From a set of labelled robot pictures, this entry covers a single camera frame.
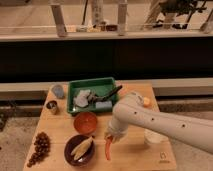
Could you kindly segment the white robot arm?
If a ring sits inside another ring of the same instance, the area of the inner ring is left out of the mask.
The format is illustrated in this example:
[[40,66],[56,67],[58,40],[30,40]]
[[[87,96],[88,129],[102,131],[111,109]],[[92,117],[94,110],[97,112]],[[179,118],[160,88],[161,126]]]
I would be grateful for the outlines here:
[[106,133],[119,141],[129,125],[149,129],[213,154],[213,120],[199,119],[143,106],[144,98],[137,92],[122,97],[112,109]]

